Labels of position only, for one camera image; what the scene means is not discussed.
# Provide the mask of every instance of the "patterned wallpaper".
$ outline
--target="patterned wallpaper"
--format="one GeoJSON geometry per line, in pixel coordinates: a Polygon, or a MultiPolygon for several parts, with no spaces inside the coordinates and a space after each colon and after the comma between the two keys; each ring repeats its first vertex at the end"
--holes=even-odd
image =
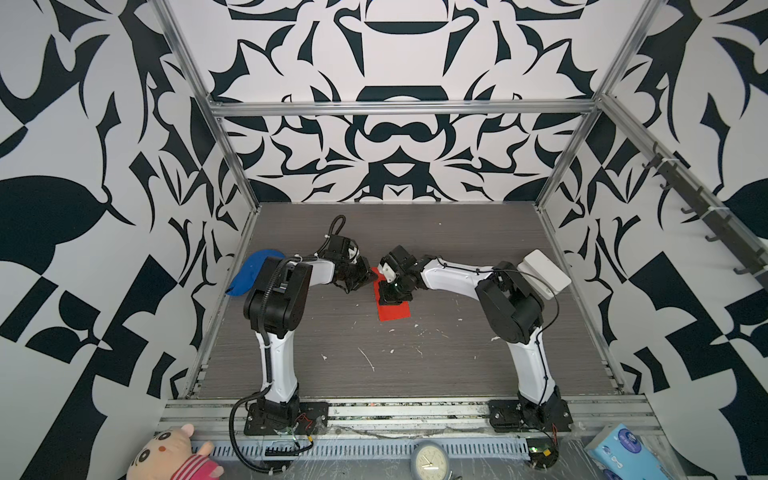
{"type": "Polygon", "coordinates": [[[248,207],[144,0],[0,7],[3,478],[124,474],[248,207]]]}
{"type": "MultiPolygon", "coordinates": [[[[768,5],[670,0],[618,99],[768,237],[768,5]]],[[[547,205],[627,389],[691,474],[768,475],[768,293],[605,116],[547,205]]]]}
{"type": "Polygon", "coordinates": [[[650,33],[615,94],[768,239],[768,5],[670,0],[650,33]]]}
{"type": "Polygon", "coordinates": [[[218,101],[591,96],[642,0],[171,0],[218,101]]]}
{"type": "Polygon", "coordinates": [[[578,114],[226,119],[262,201],[535,200],[578,114]]]}
{"type": "MultiPolygon", "coordinates": [[[[292,102],[591,98],[643,0],[171,4],[215,101],[292,102]]],[[[262,201],[535,200],[577,117],[225,126],[262,201]]]]}

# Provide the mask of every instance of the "stuffed toy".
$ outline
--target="stuffed toy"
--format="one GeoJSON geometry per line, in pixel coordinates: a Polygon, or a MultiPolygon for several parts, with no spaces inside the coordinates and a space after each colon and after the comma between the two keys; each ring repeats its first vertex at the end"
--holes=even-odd
{"type": "Polygon", "coordinates": [[[155,435],[131,462],[126,480],[204,480],[220,477],[224,469],[208,458],[214,444],[205,442],[193,454],[190,443],[193,433],[194,427],[187,423],[180,429],[155,435]]]}

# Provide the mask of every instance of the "wooden surface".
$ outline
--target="wooden surface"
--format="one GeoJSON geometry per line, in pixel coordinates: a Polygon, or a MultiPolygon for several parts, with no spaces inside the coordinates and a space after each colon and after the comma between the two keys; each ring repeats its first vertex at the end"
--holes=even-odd
{"type": "MultiPolygon", "coordinates": [[[[518,263],[540,249],[554,259],[529,203],[265,204],[248,254],[314,252],[337,214],[342,231],[372,265],[398,244],[419,258],[495,265],[518,263]]],[[[261,386],[259,344],[243,317],[246,296],[230,300],[211,353],[200,398],[239,398],[261,386]]],[[[600,356],[566,290],[558,321],[542,335],[564,395],[612,393],[600,356]]],[[[310,289],[296,330],[295,370],[303,397],[514,395],[517,376],[507,344],[493,340],[477,300],[416,290],[411,318],[380,322],[372,285],[346,295],[333,285],[310,289]],[[368,356],[366,360],[361,350],[368,356]]],[[[545,321],[555,312],[548,303],[545,321]]]]}

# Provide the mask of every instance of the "blue object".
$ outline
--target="blue object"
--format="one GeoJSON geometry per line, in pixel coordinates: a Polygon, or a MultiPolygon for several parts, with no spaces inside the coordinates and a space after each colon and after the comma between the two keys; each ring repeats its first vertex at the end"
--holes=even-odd
{"type": "Polygon", "coordinates": [[[607,480],[672,480],[656,456],[623,424],[609,425],[584,447],[607,480]]]}
{"type": "Polygon", "coordinates": [[[245,259],[243,266],[232,279],[232,283],[225,293],[230,296],[240,296],[248,293],[267,257],[285,258],[285,255],[278,250],[259,250],[253,253],[245,259]]]}

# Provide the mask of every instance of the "metal base plate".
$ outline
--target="metal base plate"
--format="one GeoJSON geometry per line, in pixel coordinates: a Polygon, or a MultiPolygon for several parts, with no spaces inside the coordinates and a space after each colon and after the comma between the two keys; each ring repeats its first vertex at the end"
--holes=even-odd
{"type": "MultiPolygon", "coordinates": [[[[312,435],[320,426],[324,426],[328,418],[328,408],[329,404],[326,402],[301,402],[298,416],[301,417],[304,414],[306,420],[298,421],[293,430],[294,435],[312,435]]],[[[281,432],[271,428],[271,423],[266,413],[259,408],[257,402],[254,402],[248,407],[243,433],[245,435],[279,435],[281,432]]]]}
{"type": "Polygon", "coordinates": [[[494,431],[528,432],[531,429],[552,432],[570,432],[573,419],[565,400],[559,400],[550,410],[549,418],[544,422],[535,418],[533,409],[524,409],[518,400],[489,400],[488,421],[494,431]]]}

